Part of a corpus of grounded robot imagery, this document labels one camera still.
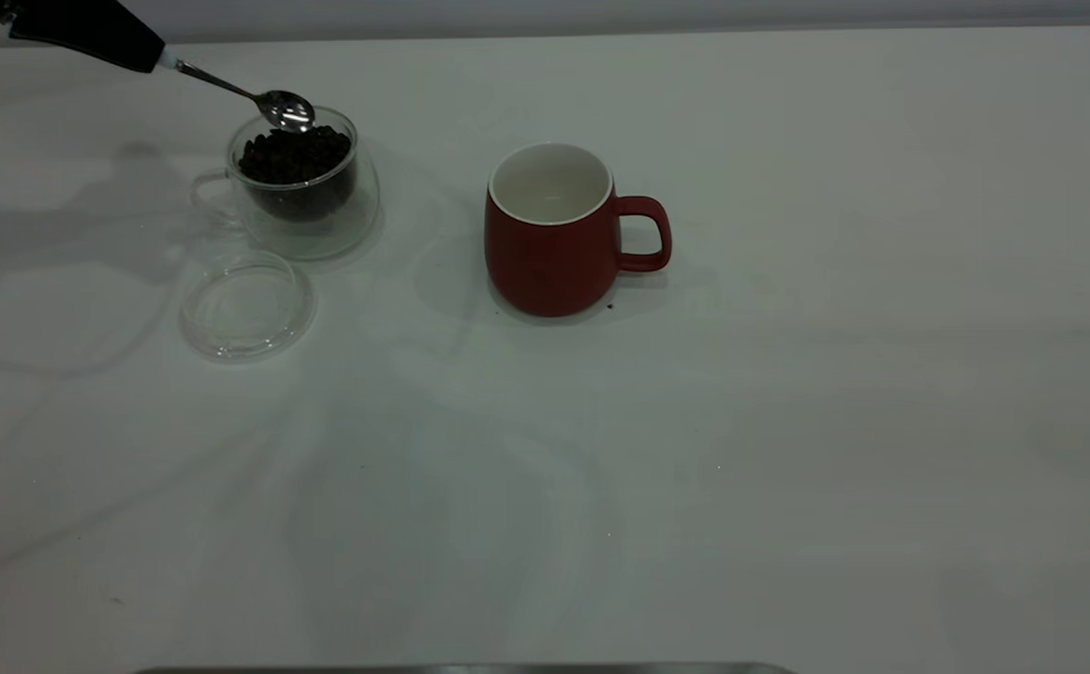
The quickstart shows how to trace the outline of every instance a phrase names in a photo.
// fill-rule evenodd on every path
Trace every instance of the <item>mug handle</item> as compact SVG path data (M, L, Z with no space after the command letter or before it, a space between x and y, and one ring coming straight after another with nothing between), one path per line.
M666 264L669 264L669 253L674 248L674 242L669 238L669 217L666 216L666 209L662 208L656 200L649 196L621 196L617 206L621 216L644 216L652 219L657 226L657 231L662 233L662 249L656 253L638 255L619 252L621 272L659 272Z
M219 168L203 171L195 180L191 181L191 205L195 206L197 214L206 219L206 221L210 221L213 227L231 230L243 229L241 218L237 217L237 214L232 213L232 210L213 206L210 202L199 195L199 189L204 184L228 179L228 169Z

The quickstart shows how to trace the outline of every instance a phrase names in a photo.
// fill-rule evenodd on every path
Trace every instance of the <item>mug rim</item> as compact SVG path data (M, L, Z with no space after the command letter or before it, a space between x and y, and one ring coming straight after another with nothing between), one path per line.
M526 151L529 149L544 148L544 146L546 145L553 145L556 146L557 148L578 149L580 151L580 153L586 153L588 155L594 157L594 159L600 163L600 166L604 168L604 172L608 174L608 189L605 189L604 195L601 197L601 200L594 206L592 206L592 208L588 209L586 213L578 217L572 217L568 219L557 219L557 221L536 221L535 219L523 218L518 215L514 215L511 213L511 210L505 208L504 205L499 203L499 197L495 195L495 176L498 174L499 169L501 169L502 166L506 165L506 163L508 163L508 159L516 157L516 155L519 155L521 153L526 153ZM616 189L616 176L613 176L613 169L610 169L607 161L604 161L604 158L600 157L600 155L594 153L594 151L584 148L581 145L574 145L571 142L558 142L558 141L532 142L532 144L530 145L523 145L520 146L519 148L510 151L510 153L507 153L506 155L504 155L501 159L499 159L497 165L495 165L495 169L491 171L491 177L486 180L486 193L488 193L488 195L491 196L491 201L494 202L495 206L499 208L499 210L501 210L504 215L510 217L511 219L514 219L514 221L522 221L524 222L524 225L531 225L533 227L559 227L566 225L574 225L574 222L577 221L583 221L583 219L591 217L592 214L595 213L595 210L604 208L604 204L608 203L610 195L613 195L614 189Z
M330 170L323 172L323 174L317 176L311 180L304 180L302 182L259 182L250 178L250 176L244 174L241 168L237 167L237 161L233 159L233 145L235 144L237 137L241 135L245 128L250 127L251 123L263 119L263 116L255 116L255 118L250 118L237 128L232 136L229 137L229 147L225 149L225 159L227 159L227 165L229 166L229 174L233 176L234 179L242 181L242 183L249 184L250 188L267 189L270 192L291 192L294 189L305 189L314 186L314 184L319 184L332 176L339 174L344 167L349 166L350 161L353 161L353 157L358 154L358 145L361 144L360 137L358 137L358 127L354 127L353 120L349 119L348 116L339 110L334 110L332 108L326 108L324 106L313 106L313 110L317 112L317 119L319 119L319 112L330 112L332 116L339 116L341 121L344 122L344 128L349 130L349 153L344 154L344 158L341 159L339 165L336 165Z

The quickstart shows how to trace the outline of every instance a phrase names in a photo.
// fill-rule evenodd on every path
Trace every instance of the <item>spoon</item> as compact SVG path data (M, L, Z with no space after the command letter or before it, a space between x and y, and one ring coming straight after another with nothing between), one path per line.
M263 118L270 122L276 129L289 131L291 133L304 133L316 123L316 110L313 104L306 101L301 96L289 93L289 91L267 91L266 94L250 94L249 91L238 88L215 74L203 72L198 68L182 59L174 59L171 65L178 72L203 80L208 84L215 84L221 89L232 91L251 101L257 104L258 111L263 112Z

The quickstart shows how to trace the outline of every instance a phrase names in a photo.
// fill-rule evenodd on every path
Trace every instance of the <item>spoon bowl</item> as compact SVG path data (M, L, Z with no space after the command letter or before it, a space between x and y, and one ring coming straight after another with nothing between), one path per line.
M258 111L263 112L263 118L276 129L305 133L315 127L316 109L302 96L276 89L253 98Z

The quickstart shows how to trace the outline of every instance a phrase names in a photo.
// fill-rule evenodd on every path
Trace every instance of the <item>white tabletop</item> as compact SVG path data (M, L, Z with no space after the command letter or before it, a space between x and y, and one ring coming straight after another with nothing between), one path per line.
M1090 671L1090 27L178 52L348 111L382 226L203 360L186 186L250 105L0 49L0 673ZM542 140L674 222L566 321L482 263Z

